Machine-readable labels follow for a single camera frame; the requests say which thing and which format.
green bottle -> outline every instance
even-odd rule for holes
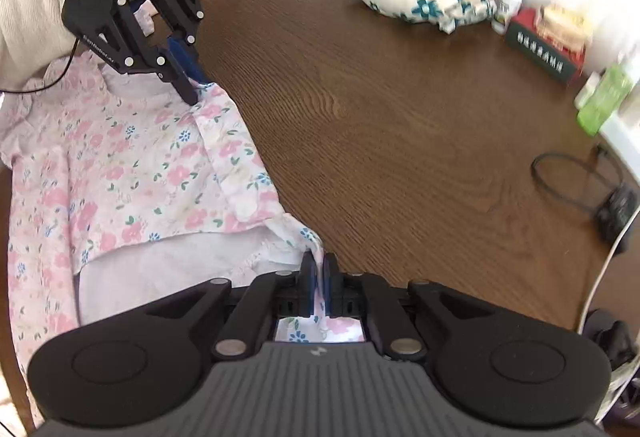
[[[587,134],[596,135],[638,81],[640,49],[636,46],[622,63],[607,69],[593,95],[578,112],[578,124]]]

green liquid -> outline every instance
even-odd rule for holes
[[[614,113],[634,87],[620,65],[613,65],[578,112],[578,124],[589,135],[598,133],[604,122]]]

dark brown tabletop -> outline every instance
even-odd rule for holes
[[[575,89],[488,23],[447,36],[360,0],[202,4],[202,65],[238,103],[286,210],[344,269],[394,285],[426,277],[575,324],[607,247],[529,172],[547,150],[589,156]],[[585,185],[577,171],[557,173],[560,186]],[[615,267],[632,269],[634,255]],[[640,279],[611,287],[609,306],[639,309],[621,290]]]

beige cloth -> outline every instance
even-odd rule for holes
[[[31,75],[68,54],[65,0],[0,0],[0,89],[19,90]]]

black cable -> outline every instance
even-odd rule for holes
[[[585,211],[589,214],[595,214],[596,211],[598,210],[598,206],[596,207],[588,206],[583,202],[580,202],[580,200],[575,200],[574,198],[567,197],[566,195],[561,194],[560,192],[556,191],[551,186],[549,186],[549,184],[547,184],[545,180],[540,176],[540,173],[538,172],[538,164],[540,164],[540,162],[542,162],[543,160],[550,159],[550,158],[569,161],[583,168],[588,174],[593,175],[598,181],[602,182],[602,184],[610,188],[611,191],[615,191],[619,189],[624,182],[622,168],[620,168],[620,165],[618,165],[616,160],[613,159],[609,151],[604,146],[598,146],[598,153],[603,154],[607,158],[607,160],[609,160],[609,163],[614,168],[618,176],[618,184],[611,182],[604,175],[602,175],[599,172],[596,172],[596,170],[590,167],[586,162],[578,158],[575,158],[572,155],[568,155],[566,153],[560,153],[560,152],[543,153],[538,155],[535,159],[533,159],[533,162],[531,163],[531,176],[533,177],[533,180],[536,182],[538,186],[540,186],[544,191],[546,191],[553,197],[558,198],[559,200],[563,200],[564,202],[567,202],[568,204],[571,204],[572,206],[575,206],[576,208],[582,211]]]
[[[43,90],[47,90],[48,88],[51,88],[53,85],[60,83],[60,81],[62,81],[62,78],[65,77],[67,71],[69,70],[69,67],[71,66],[71,61],[73,61],[73,58],[76,55],[76,49],[78,48],[78,43],[79,43],[79,40],[76,38],[76,42],[74,43],[74,48],[71,50],[71,54],[69,55],[69,61],[66,62],[65,70],[62,71],[62,74],[60,74],[58,79],[53,83],[49,83],[47,86],[43,86],[42,88],[36,88],[35,90],[25,90],[23,92],[16,92],[13,90],[2,90],[1,92],[4,92],[5,94],[35,94],[36,92],[42,92]]]
[[[0,421],[0,425],[2,425],[2,428],[4,428],[4,429],[5,429],[5,431],[6,431],[9,435],[11,435],[12,437],[15,437],[15,433],[13,433],[11,430],[9,430],[9,429],[4,425],[4,423],[3,423],[2,421]]]

